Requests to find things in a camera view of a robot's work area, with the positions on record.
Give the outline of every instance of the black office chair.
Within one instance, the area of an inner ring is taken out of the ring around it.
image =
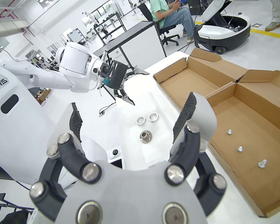
[[[151,15],[151,12],[149,11],[149,9],[147,8],[147,6],[145,5],[145,3],[142,3],[138,6],[138,8],[140,9],[140,11],[142,12],[142,14],[145,16],[145,18],[148,20],[148,21],[153,21],[153,16]],[[158,28],[158,31],[159,31],[159,34],[163,34],[164,38],[162,39],[162,44],[166,44],[168,45],[168,42],[173,42],[173,43],[176,43],[176,46],[179,45],[179,43],[175,40],[172,40],[172,38],[174,37],[177,37],[178,39],[180,39],[180,36],[178,34],[176,35],[173,35],[173,36],[170,36],[170,37],[166,37],[165,36],[165,33],[169,33],[169,30],[172,30],[176,27],[176,25],[172,25],[172,26],[169,26],[169,27],[165,27],[165,28],[162,28],[160,29],[160,21],[158,21],[156,23],[157,25],[157,28]]]

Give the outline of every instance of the metal bolt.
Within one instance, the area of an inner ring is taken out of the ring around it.
[[[260,168],[265,168],[267,162],[268,162],[268,161],[267,161],[266,159],[264,159],[263,161],[261,161],[261,162],[258,163],[258,166],[259,166]]]
[[[47,149],[47,155],[50,156],[50,157],[56,155],[57,153],[58,153],[58,145],[57,144],[51,145]]]
[[[102,208],[97,202],[90,201],[81,206],[77,214],[78,224],[98,224],[103,217]]]
[[[97,178],[99,171],[99,167],[91,162],[83,169],[82,177],[84,180],[91,182]]]
[[[167,176],[175,184],[180,184],[185,179],[184,172],[177,165],[171,165],[168,167]]]
[[[42,182],[36,182],[33,186],[31,186],[29,195],[30,197],[37,198],[40,197],[45,191],[44,184]]]
[[[213,178],[213,182],[216,188],[223,190],[226,189],[227,183],[225,178],[222,175],[215,175]]]
[[[163,224],[188,223],[187,214],[182,206],[177,203],[168,204],[162,214]]]
[[[70,139],[70,134],[69,134],[69,133],[62,133],[62,134],[58,137],[57,142],[58,142],[59,144],[64,144],[64,143],[66,143],[67,141],[69,141],[69,139]]]
[[[199,133],[199,127],[196,124],[194,124],[194,123],[187,124],[187,129],[191,133]]]

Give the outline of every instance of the power outlet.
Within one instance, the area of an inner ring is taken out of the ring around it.
[[[105,114],[105,110],[103,110],[102,112],[100,112],[100,113],[98,114],[98,116],[101,117],[101,116],[103,116],[104,114]]]

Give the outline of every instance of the open cardboard box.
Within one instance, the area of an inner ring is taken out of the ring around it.
[[[217,116],[209,148],[259,217],[280,211],[280,71],[248,70],[207,97]],[[267,160],[265,168],[258,162]]]
[[[190,92],[208,96],[229,82],[236,82],[247,69],[222,60],[221,56],[194,49],[186,61],[182,58],[154,75],[170,98],[182,109]]]

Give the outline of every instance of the man in green shirt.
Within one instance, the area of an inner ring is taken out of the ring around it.
[[[160,28],[182,24],[183,36],[188,36],[187,43],[194,42],[194,21],[187,8],[180,8],[181,0],[167,5],[165,0],[150,0],[151,14],[154,21],[160,21]]]

